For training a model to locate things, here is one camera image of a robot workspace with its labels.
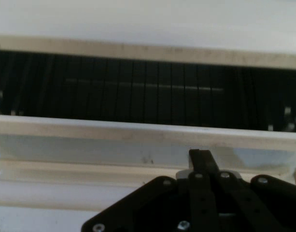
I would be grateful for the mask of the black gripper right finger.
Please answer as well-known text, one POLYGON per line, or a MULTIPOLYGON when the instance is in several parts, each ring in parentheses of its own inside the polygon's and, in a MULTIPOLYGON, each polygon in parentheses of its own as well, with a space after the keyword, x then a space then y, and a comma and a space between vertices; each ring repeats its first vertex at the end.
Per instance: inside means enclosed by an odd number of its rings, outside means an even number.
POLYGON ((263 174, 248 183, 220 171, 208 150, 200 173, 202 232, 296 232, 296 185, 263 174))

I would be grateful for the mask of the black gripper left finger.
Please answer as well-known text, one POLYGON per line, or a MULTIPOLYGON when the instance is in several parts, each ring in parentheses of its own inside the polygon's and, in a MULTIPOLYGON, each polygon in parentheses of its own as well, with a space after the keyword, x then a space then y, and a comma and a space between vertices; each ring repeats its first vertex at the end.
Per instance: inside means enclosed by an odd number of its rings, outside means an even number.
POLYGON ((217 232, 211 176, 218 166, 208 150, 190 150, 192 170, 159 176, 82 225, 83 232, 217 232))

